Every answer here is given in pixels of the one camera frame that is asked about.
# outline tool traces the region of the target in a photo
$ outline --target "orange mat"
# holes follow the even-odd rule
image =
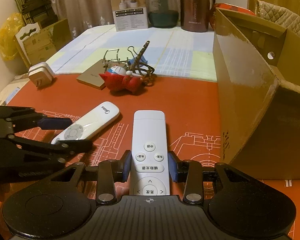
[[[131,149],[133,114],[137,110],[161,110],[165,113],[169,150],[174,150],[181,160],[193,159],[204,166],[213,166],[219,161],[220,116],[216,83],[158,77],[153,87],[145,88],[139,95],[131,95],[126,91],[112,94],[107,88],[94,89],[78,83],[77,76],[60,75],[51,87],[39,91],[29,82],[9,103],[12,106],[31,106],[48,116],[70,117],[73,121],[104,101],[118,106],[121,116],[94,138],[95,150],[74,157],[68,164],[80,160],[87,165],[98,165],[106,159],[119,159],[126,149]],[[34,128],[19,135],[49,142],[58,132]],[[300,240],[300,181],[264,182],[288,195],[296,204],[297,219],[289,236]],[[2,203],[12,193],[31,183],[0,187],[0,233],[6,239],[11,235],[2,218]],[[89,198],[95,198],[95,185],[91,182],[85,188]],[[183,186],[171,183],[172,194],[181,194]],[[116,183],[118,195],[128,194],[128,188],[129,181]],[[205,198],[212,196],[211,184],[205,183],[204,193]]]

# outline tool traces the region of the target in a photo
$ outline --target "beige quilted cloth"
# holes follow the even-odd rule
[[[285,7],[258,0],[255,14],[292,30],[300,36],[300,16]]]

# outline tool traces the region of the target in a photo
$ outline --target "silver rivet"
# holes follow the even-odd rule
[[[201,200],[201,196],[197,193],[191,193],[186,196],[186,199],[189,201],[199,201]]]
[[[114,199],[114,196],[109,193],[103,193],[99,195],[98,199],[101,201],[110,201]]]
[[[58,162],[60,162],[60,163],[66,163],[66,160],[65,160],[64,158],[58,158],[57,160],[58,160]]]

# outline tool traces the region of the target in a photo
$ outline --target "toy figurine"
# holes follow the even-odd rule
[[[99,75],[105,81],[105,85],[110,91],[127,89],[135,93],[143,82],[142,76],[132,73],[132,71],[126,71],[120,66],[114,66],[104,74]]]

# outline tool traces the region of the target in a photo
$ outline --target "white remote control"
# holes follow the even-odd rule
[[[134,113],[130,195],[170,195],[166,121],[162,111]]]
[[[103,102],[63,130],[51,143],[56,144],[60,140],[90,139],[117,119],[119,114],[118,107],[111,102]]]

